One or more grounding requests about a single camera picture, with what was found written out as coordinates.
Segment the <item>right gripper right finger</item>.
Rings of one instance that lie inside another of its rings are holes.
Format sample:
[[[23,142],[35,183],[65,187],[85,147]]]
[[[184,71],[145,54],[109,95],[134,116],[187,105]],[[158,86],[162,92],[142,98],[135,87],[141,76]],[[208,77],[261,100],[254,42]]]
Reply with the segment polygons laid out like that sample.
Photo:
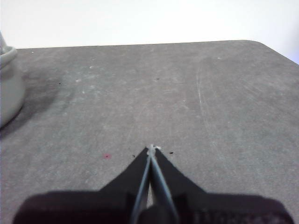
[[[182,224],[292,224],[284,205],[271,198],[203,190],[182,174],[157,147],[151,148],[154,172],[166,201]]]

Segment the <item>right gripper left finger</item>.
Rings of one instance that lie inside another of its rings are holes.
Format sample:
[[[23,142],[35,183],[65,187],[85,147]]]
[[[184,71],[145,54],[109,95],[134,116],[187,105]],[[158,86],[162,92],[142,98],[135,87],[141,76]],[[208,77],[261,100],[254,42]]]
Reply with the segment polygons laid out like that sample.
[[[144,173],[149,167],[147,148],[100,190],[50,191],[27,198],[19,207],[15,224],[127,224]]]

